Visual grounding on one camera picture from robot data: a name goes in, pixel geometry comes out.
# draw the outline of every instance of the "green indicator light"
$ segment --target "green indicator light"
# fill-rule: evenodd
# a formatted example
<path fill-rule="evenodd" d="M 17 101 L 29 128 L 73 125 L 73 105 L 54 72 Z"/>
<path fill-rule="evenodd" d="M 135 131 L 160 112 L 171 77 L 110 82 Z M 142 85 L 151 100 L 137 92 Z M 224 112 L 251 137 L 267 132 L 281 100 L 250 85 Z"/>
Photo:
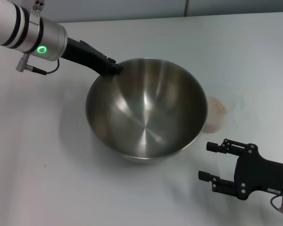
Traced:
<path fill-rule="evenodd" d="M 39 46 L 37 51 L 38 53 L 46 53 L 47 48 L 45 46 Z"/>

